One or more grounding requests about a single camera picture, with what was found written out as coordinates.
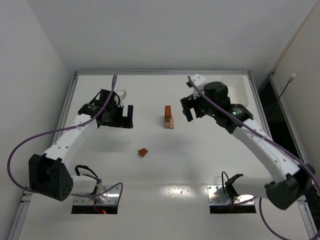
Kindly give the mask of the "red-brown arch block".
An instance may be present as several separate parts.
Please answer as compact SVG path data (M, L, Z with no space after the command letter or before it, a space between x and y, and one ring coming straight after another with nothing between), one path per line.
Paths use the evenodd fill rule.
M170 105L164 106L164 118L170 119L172 117L172 109Z

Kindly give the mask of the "long light wood plank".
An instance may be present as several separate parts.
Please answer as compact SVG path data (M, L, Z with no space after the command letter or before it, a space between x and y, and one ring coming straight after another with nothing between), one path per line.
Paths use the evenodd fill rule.
M170 121L169 122L165 121L164 122L164 128L165 129L170 129L171 128L171 122Z

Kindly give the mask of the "red-brown wedge block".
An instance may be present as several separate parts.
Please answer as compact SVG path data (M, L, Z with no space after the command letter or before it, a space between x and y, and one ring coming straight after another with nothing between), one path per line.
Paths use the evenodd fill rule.
M148 153L148 150L146 148L142 148L138 150L138 154L140 157L144 157Z

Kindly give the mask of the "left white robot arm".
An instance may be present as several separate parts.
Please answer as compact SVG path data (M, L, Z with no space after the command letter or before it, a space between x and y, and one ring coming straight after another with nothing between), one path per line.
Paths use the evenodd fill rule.
M90 134L101 126L133 128L133 105L123 115L125 90L105 90L84 104L60 138L41 155L34 154L28 162L30 189L49 198L64 201L68 196L95 198L101 194L102 180L95 175L69 172L76 152Z

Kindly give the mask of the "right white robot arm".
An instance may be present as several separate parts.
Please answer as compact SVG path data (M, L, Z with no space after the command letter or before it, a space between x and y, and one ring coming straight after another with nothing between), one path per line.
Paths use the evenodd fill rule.
M222 184L231 200L241 195L252 195L265 198L278 209L286 210L309 190L315 172L313 167L276 145L246 107L231 103L224 83L188 77L186 84L193 88L191 95L180 100L187 121L193 120L191 109L196 118L213 118L218 126L243 143L270 174L270 178L235 174Z

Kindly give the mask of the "white open box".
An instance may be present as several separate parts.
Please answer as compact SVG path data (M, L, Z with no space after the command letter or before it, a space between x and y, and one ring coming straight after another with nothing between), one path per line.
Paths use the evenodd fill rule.
M249 100L246 91L246 81L240 75L223 75L221 82L228 88L228 96L233 104L240 104L244 107L249 106Z

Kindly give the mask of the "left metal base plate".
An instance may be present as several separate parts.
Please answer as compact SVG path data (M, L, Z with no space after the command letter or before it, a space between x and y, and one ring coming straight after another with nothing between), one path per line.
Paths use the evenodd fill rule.
M102 185L98 188L97 193L102 195L96 197L81 197L75 196L73 199L74 206L116 206L118 204L120 193L122 192L122 185L118 184L114 187L111 185Z

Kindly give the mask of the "metal base plate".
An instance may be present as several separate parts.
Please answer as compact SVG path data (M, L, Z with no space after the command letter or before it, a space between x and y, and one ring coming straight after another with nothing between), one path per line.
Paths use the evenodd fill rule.
M114 187L111 185L102 185L98 188L97 193L102 195L96 197L81 197L75 196L73 199L74 206L116 206L118 204L120 193L122 192L122 185L118 184Z
M210 206L230 206L232 204L251 206L255 203L254 197L248 194L235 196L233 199L227 197L222 185L207 185L207 193Z

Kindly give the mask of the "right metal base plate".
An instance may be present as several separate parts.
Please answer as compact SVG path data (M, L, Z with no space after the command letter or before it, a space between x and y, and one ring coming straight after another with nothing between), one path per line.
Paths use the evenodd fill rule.
M233 199L227 197L222 185L207 185L207 193L210 206L230 206L232 204L251 206L255 203L254 197L248 194L235 196Z

